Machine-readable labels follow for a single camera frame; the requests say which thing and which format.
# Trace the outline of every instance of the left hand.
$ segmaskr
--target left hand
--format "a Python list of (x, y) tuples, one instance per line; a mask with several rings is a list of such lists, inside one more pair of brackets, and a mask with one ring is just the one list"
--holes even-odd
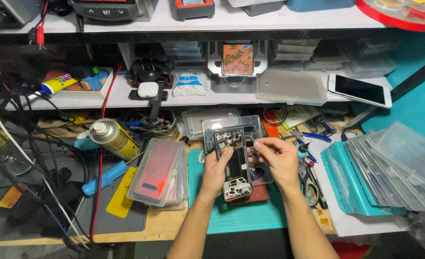
[(201, 184), (200, 194), (210, 200), (215, 200), (222, 193), (225, 182), (225, 166), (229, 162), (233, 154), (233, 148), (229, 147), (224, 151), (219, 161), (216, 152), (212, 152), (206, 156), (205, 169), (203, 172), (203, 183)]

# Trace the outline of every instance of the smartphone screen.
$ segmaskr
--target smartphone screen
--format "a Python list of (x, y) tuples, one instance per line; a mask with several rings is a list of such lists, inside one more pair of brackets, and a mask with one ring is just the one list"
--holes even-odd
[(249, 76), (254, 73), (253, 41), (224, 41), (222, 73), (225, 76)]
[(150, 158), (145, 165), (144, 173), (137, 184), (134, 193), (154, 200), (160, 200), (169, 184), (172, 165), (179, 151), (179, 145), (169, 142), (159, 142), (155, 145)]
[(384, 89), (371, 83), (336, 75), (336, 92), (385, 104)]

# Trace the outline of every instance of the white smartphone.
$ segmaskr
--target white smartphone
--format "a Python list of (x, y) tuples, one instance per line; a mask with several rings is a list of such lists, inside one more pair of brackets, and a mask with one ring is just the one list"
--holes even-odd
[(347, 99), (383, 108), (392, 107), (390, 89), (353, 78), (330, 74), (328, 78), (328, 91)]

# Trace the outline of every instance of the screwdriver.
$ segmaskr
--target screwdriver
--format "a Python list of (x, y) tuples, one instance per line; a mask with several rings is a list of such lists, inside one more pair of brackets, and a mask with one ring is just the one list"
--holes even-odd
[[(140, 155), (142, 155), (144, 152), (141, 152), (139, 155), (137, 155), (132, 160), (126, 162), (122, 161), (116, 164), (114, 167), (107, 170), (105, 173), (102, 174), (102, 182), (100, 183), (100, 189), (106, 187), (107, 185), (111, 184), (113, 181), (115, 181), (118, 177), (120, 177), (122, 174), (126, 173), (129, 169), (129, 165)], [(84, 184), (81, 188), (86, 194), (86, 196), (93, 196), (95, 193), (97, 193), (98, 189), (98, 181), (99, 178), (95, 178), (94, 180), (90, 181), (87, 184)]]

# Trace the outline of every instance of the white shelf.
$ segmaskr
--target white shelf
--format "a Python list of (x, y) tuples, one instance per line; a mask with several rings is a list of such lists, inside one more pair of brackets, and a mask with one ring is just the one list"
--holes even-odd
[[(250, 17), (227, 0), (216, 0), (212, 19), (198, 18), (179, 22), (173, 17), (170, 0), (159, 0), (150, 22), (102, 23), (85, 20), (85, 32), (195, 31), (195, 30), (277, 30), (277, 29), (356, 29), (386, 26), (363, 14), (356, 6), (344, 9), (293, 12), (285, 5), (276, 12)], [(28, 33), (40, 17), (22, 29), (5, 29), (0, 33)], [(47, 15), (45, 33), (72, 33), (77, 30), (75, 14), (65, 17)]]
[[(345, 76), (342, 71), (333, 71), (334, 73)], [(329, 72), (304, 72), (321, 76), (325, 87), (327, 87)], [(392, 89), (390, 83), (382, 78), (365, 79), (365, 82), (380, 85)], [(130, 91), (133, 90), (125, 79), (125, 75), (119, 75), (115, 80), (112, 91), (108, 97), (107, 108), (121, 108), (121, 107), (148, 107), (148, 101), (142, 100), (129, 100), (128, 96)], [(268, 101), (256, 100), (255, 94), (217, 94), (211, 91), (211, 81), (207, 81), (207, 95), (206, 96), (172, 96), (172, 90), (169, 92), (168, 100), (162, 103), (162, 106), (202, 106), (202, 105), (217, 105), (217, 104), (258, 104), (258, 103), (272, 103)], [(60, 109), (84, 109), (84, 108), (100, 108), (102, 100), (78, 100), (78, 99), (50, 99)], [(328, 101), (348, 101), (343, 97), (332, 95), (328, 93)], [(31, 103), (33, 110), (50, 110), (54, 109), (53, 106), (47, 101), (37, 98)], [(6, 106), (7, 110), (14, 110), (11, 104)]]

